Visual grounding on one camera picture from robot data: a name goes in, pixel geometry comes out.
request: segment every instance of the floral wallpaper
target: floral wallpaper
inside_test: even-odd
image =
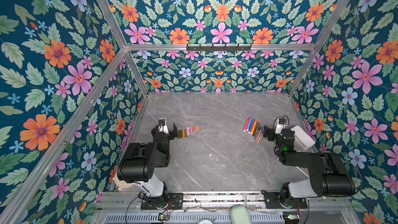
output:
[[[0,0],[0,211],[118,46],[95,0]],[[20,223],[89,222],[140,108],[123,61]]]
[[[397,4],[351,0],[294,95],[319,151],[341,154],[361,186],[351,203],[366,224],[398,221]]]

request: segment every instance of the pink flower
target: pink flower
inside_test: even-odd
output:
[[[176,57],[180,57],[180,54],[178,53],[178,50],[171,50],[167,51],[168,53],[166,54],[167,57],[172,57],[174,60]]]
[[[242,61],[238,61],[236,59],[235,62],[232,62],[232,67],[234,67],[234,68],[242,67],[241,63],[242,63]]]
[[[358,57],[354,57],[354,61],[353,62],[351,62],[351,65],[354,65],[354,69],[356,69],[357,67],[358,68],[361,68],[362,67],[362,63],[364,62],[365,60],[364,59],[362,59],[362,55],[360,55],[360,56],[358,56]]]
[[[332,66],[330,66],[330,67],[329,67],[329,65],[326,65],[326,70],[324,70],[324,71],[322,72],[322,74],[325,75],[325,76],[324,76],[324,80],[329,80],[329,81],[331,81],[332,75],[335,75],[335,74],[336,74],[336,72],[333,71],[333,68],[334,68],[334,65],[332,65]]]
[[[254,58],[254,54],[257,53],[256,50],[251,50],[251,51],[245,51],[242,54],[242,57],[246,58],[246,61],[249,60],[250,58]]]
[[[325,144],[321,144],[321,147],[319,148],[321,152],[326,153],[326,150],[328,149]]]
[[[83,56],[83,59],[80,61],[84,64],[84,68],[91,69],[93,63],[91,62],[91,57]]]
[[[70,94],[70,91],[68,90],[70,88],[70,85],[65,85],[64,81],[61,81],[60,85],[55,85],[55,87],[58,89],[57,90],[57,95],[61,95],[63,98],[67,97],[67,94]]]
[[[198,67],[200,67],[200,68],[204,68],[204,67],[207,67],[207,64],[208,62],[206,62],[205,61],[205,59],[202,59],[202,61],[198,61]]]
[[[113,85],[112,87],[110,87],[111,89],[111,95],[115,98],[117,96],[117,88],[115,87],[115,85]]]
[[[295,35],[292,40],[297,41],[297,43],[303,43],[304,41],[309,43],[312,41],[312,35],[318,33],[319,29],[313,29],[314,27],[314,22],[311,22],[309,25],[307,25],[307,28],[304,29],[303,26],[300,26],[297,30],[299,34]]]
[[[377,119],[372,119],[372,125],[370,125],[369,123],[364,123],[363,126],[370,130],[370,131],[366,131],[365,132],[365,136],[366,137],[370,137],[372,136],[372,141],[377,144],[379,142],[379,138],[383,139],[383,140],[387,140],[387,135],[385,133],[383,133],[382,131],[387,130],[387,125],[386,124],[381,124],[379,126],[377,126],[378,122]]]
[[[295,27],[293,25],[290,29],[287,30],[287,36],[291,36],[292,37],[294,34],[297,33],[297,29],[298,29],[298,27]]]
[[[186,59],[191,59],[192,61],[195,60],[195,57],[198,57],[199,54],[196,53],[196,51],[185,51],[184,53],[186,53],[185,58]]]
[[[390,188],[391,193],[395,194],[397,193],[397,189],[398,189],[398,182],[396,181],[396,177],[394,174],[391,174],[391,179],[388,176],[384,176],[384,180],[386,180],[386,182],[384,182],[384,186],[386,186],[387,188]]]
[[[97,133],[97,127],[98,127],[98,125],[96,124],[95,121],[88,122],[88,128],[86,129],[86,132],[90,132],[90,136],[91,136],[91,135],[93,135],[93,133]]]
[[[68,157],[68,155],[69,155],[68,152],[62,153],[62,155],[58,158],[58,162],[52,167],[49,174],[50,177],[53,177],[55,175],[57,167],[58,169],[65,169],[65,163],[62,161],[65,160]]]
[[[344,124],[345,127],[347,127],[346,132],[350,133],[351,135],[355,134],[355,131],[358,131],[358,127],[356,127],[357,122],[352,122],[351,120],[348,120],[348,124]]]
[[[393,150],[394,152],[392,152],[392,151],[390,151],[390,150],[385,150],[385,151],[384,151],[384,153],[385,153],[387,156],[392,157],[392,158],[390,158],[390,159],[387,161],[387,164],[388,164],[389,166],[395,166],[395,165],[397,164],[397,162],[398,162],[398,146],[397,146],[396,144],[393,145],[393,146],[392,146],[392,150]]]
[[[323,66],[325,63],[322,61],[323,60],[324,55],[316,55],[316,58],[314,59],[314,68],[316,68],[316,70],[319,70],[321,66]]]
[[[329,96],[331,94],[330,89],[331,89],[331,87],[328,87],[326,85],[324,88],[322,88],[322,90],[323,90],[322,94],[325,95],[326,97]]]
[[[69,186],[67,184],[69,183],[69,179],[66,179],[64,182],[63,178],[60,178],[58,181],[58,185],[54,185],[52,187],[52,191],[54,194],[52,195],[52,199],[55,199],[56,197],[62,199],[64,197],[64,192],[69,191]]]
[[[138,41],[139,44],[144,44],[144,41],[150,41],[150,38],[148,36],[145,36],[145,28],[144,27],[140,27],[137,30],[137,26],[135,26],[135,24],[133,24],[132,22],[130,23],[130,28],[129,29],[125,29],[125,33],[130,37],[130,42],[131,43],[136,43]]]
[[[162,67],[168,68],[170,66],[169,60],[163,59],[163,61],[160,62],[162,64]]]
[[[240,28],[240,31],[242,31],[242,30],[247,30],[248,26],[249,26],[249,24],[248,24],[247,20],[245,20],[245,21],[240,22],[240,24],[238,25],[238,28]]]
[[[314,137],[314,135],[316,134],[316,130],[315,129],[311,130],[311,125],[309,123],[308,125],[304,123],[304,125],[307,127],[308,135],[316,142],[316,138]]]
[[[357,89],[360,88],[363,84],[362,91],[365,94],[368,94],[371,91],[371,84],[378,86],[383,83],[380,77],[374,76],[378,72],[380,72],[382,65],[377,64],[373,66],[370,71],[369,67],[370,67],[369,62],[363,62],[362,72],[358,70],[352,72],[352,76],[356,79],[359,79],[356,82],[354,82],[354,85],[352,87]]]
[[[156,37],[156,30],[152,29],[152,26],[145,27],[145,34],[149,34],[149,37]]]
[[[198,20],[198,22],[195,23],[195,26],[196,30],[203,30],[203,28],[206,27],[205,22],[204,21],[201,22],[200,20]]]
[[[80,132],[78,132],[78,131],[80,131],[80,130],[82,129],[82,127],[83,127],[83,125],[81,124],[81,125],[79,126],[79,128],[77,128],[75,134],[74,134],[73,137],[70,139],[69,143],[73,144],[73,142],[75,141],[75,137],[77,137],[77,138],[81,138],[81,137],[82,137],[82,134],[81,134]]]
[[[278,63],[279,63],[278,58],[275,58],[275,59],[271,60],[271,62],[269,63],[269,65],[270,65],[271,67],[274,67],[274,66],[278,66]]]
[[[78,95],[80,93],[80,88],[84,93],[88,93],[91,89],[91,83],[87,81],[93,75],[90,71],[84,72],[84,65],[83,63],[77,63],[77,70],[72,66],[68,65],[69,72],[73,75],[67,75],[63,79],[63,81],[69,85],[73,85],[72,92],[73,95]]]
[[[260,56],[261,57],[264,56],[264,58],[266,58],[266,59],[268,59],[269,56],[273,56],[274,55],[273,50],[262,50],[261,52],[262,53],[261,53]]]
[[[221,44],[222,41],[224,41],[224,42],[229,42],[230,41],[229,37],[227,37],[227,36],[232,33],[232,29],[225,29],[225,23],[224,22],[220,22],[218,24],[218,30],[212,29],[212,30],[210,30],[210,32],[213,35],[215,35],[215,37],[213,37],[213,40],[211,42],[220,41],[220,44]]]

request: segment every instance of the orange flower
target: orange flower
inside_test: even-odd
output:
[[[211,6],[210,5],[205,7],[205,12],[211,12]]]
[[[137,112],[140,112],[140,110],[141,110],[141,107],[142,107],[142,102],[139,102],[139,103],[138,103]]]
[[[20,132],[21,141],[28,141],[25,144],[29,150],[36,149],[39,146],[39,151],[45,150],[52,144],[54,139],[57,137],[54,133],[59,133],[59,124],[55,124],[57,120],[50,116],[47,119],[47,115],[38,114],[36,115],[36,121],[32,118],[28,119],[24,124],[28,130]]]
[[[137,13],[137,9],[135,7],[131,7],[131,5],[127,4],[122,5],[122,14],[125,19],[128,19],[130,22],[137,22],[140,15]]]
[[[99,50],[102,52],[102,58],[107,62],[111,62],[115,56],[113,45],[108,40],[102,40]]]
[[[82,205],[80,205],[80,207],[79,207],[79,211],[80,212],[84,211],[86,209],[86,206],[87,206],[87,202],[83,202]]]
[[[154,88],[161,88],[162,87],[162,83],[158,80],[152,80],[150,82],[151,86]]]
[[[113,177],[116,175],[116,172],[117,172],[117,165],[115,165],[114,167],[113,167],[113,170],[111,170],[111,177],[109,178],[109,183],[112,183],[112,181],[113,181]]]
[[[307,21],[314,22],[316,19],[321,17],[321,14],[324,12],[324,10],[323,4],[314,5],[314,7],[311,7],[305,15],[307,17]]]
[[[328,46],[328,50],[326,51],[326,60],[328,62],[335,62],[336,60],[340,59],[341,54],[343,52],[343,43],[340,40],[335,40]]]
[[[190,39],[187,35],[187,31],[181,30],[180,28],[172,30],[170,34],[170,41],[173,41],[173,44],[188,44],[188,41]]]
[[[394,132],[394,137],[398,140],[398,122],[392,122],[391,123],[391,129],[396,131]]]
[[[126,122],[124,119],[119,119],[119,121],[116,124],[116,133],[119,135],[122,135],[124,132],[124,128],[126,127]]]
[[[378,55],[376,60],[380,60],[381,64],[391,64],[394,63],[395,59],[398,58],[398,40],[393,40],[392,42],[387,41],[383,43],[383,47],[379,47],[377,50]]]
[[[68,47],[65,47],[65,44],[61,41],[57,42],[55,40],[51,41],[51,46],[46,45],[44,47],[46,51],[44,53],[44,57],[47,60],[50,60],[49,63],[55,67],[63,68],[64,65],[68,65],[71,60],[70,50]]]
[[[229,10],[226,8],[226,5],[220,5],[216,10],[216,14],[217,19],[220,20],[220,22],[224,22],[228,19]]]
[[[375,217],[374,214],[372,213],[365,213],[365,216],[363,217],[363,221],[366,224],[381,224],[381,221]]]
[[[214,82],[214,86],[218,88],[222,87],[222,84],[223,84],[222,80],[216,80],[216,82]]]
[[[285,87],[286,84],[287,84],[287,80],[282,79],[282,80],[276,82],[276,87]]]
[[[234,11],[235,11],[235,12],[241,12],[241,11],[242,11],[242,7],[241,7],[240,5],[236,5],[236,6],[234,7]]]
[[[300,105],[297,102],[295,102],[295,107],[297,109],[297,112],[300,112]]]
[[[321,131],[323,131],[325,128],[325,123],[323,122],[323,120],[322,119],[320,119],[320,118],[317,118],[316,120],[315,120],[315,124],[314,124],[314,127],[315,127],[315,129],[318,131],[318,132],[321,132]]]
[[[254,44],[268,44],[273,36],[272,30],[268,30],[268,28],[263,28],[263,30],[257,30],[256,35],[253,36]]]

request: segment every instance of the marker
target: marker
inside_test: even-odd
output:
[[[248,120],[246,120],[245,128],[243,128],[244,132],[246,132],[246,129],[248,128],[249,120],[250,120],[250,117],[248,117]]]
[[[253,119],[250,117],[246,131],[249,131],[250,125],[251,125],[252,122],[253,122]]]

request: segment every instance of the green leaf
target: green leaf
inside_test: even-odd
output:
[[[20,69],[22,68],[22,61],[24,61],[25,58],[23,57],[23,52],[19,49],[18,45],[11,42],[3,42],[1,45],[1,51],[4,52],[4,55],[10,60],[10,62],[14,62]]]

